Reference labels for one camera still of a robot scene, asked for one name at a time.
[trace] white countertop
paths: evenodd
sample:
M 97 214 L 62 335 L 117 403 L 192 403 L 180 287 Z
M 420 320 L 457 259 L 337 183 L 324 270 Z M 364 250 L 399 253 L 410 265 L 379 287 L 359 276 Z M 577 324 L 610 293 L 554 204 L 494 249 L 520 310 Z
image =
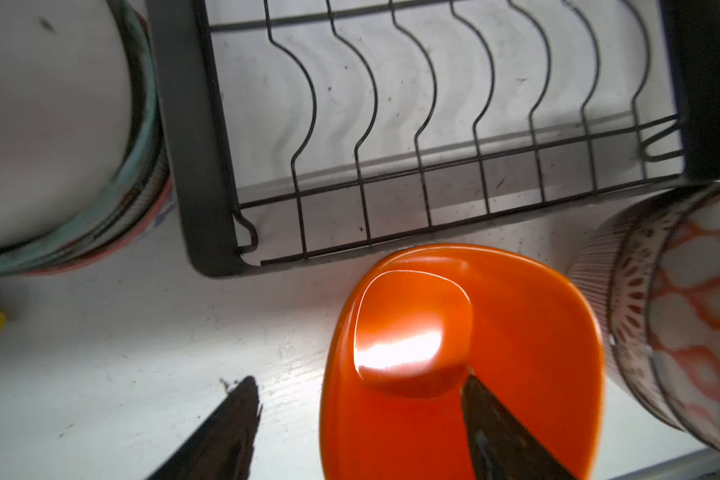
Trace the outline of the white countertop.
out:
M 564 270 L 626 201 L 454 241 Z M 251 477 L 322 478 L 318 410 L 346 296 L 382 255 L 209 280 L 186 260 L 178 217 L 80 271 L 0 280 L 0 479 L 144 478 L 254 375 L 263 414 Z M 702 449 L 608 382 L 593 478 Z

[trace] orange cup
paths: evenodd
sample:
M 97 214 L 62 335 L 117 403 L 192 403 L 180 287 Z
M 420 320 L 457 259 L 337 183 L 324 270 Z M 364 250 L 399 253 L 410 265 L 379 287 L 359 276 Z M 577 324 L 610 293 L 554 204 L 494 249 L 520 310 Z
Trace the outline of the orange cup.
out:
M 589 475 L 605 379 L 589 304 L 526 257 L 446 244 L 385 258 L 349 297 L 322 390 L 326 478 L 474 478 L 470 372 L 571 474 Z

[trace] dish rack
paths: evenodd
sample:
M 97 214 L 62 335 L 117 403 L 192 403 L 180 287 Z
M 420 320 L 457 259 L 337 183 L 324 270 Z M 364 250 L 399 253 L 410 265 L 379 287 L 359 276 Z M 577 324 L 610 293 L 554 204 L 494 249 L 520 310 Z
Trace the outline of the dish rack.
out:
M 192 264 L 283 270 L 719 179 L 704 4 L 148 0 Z

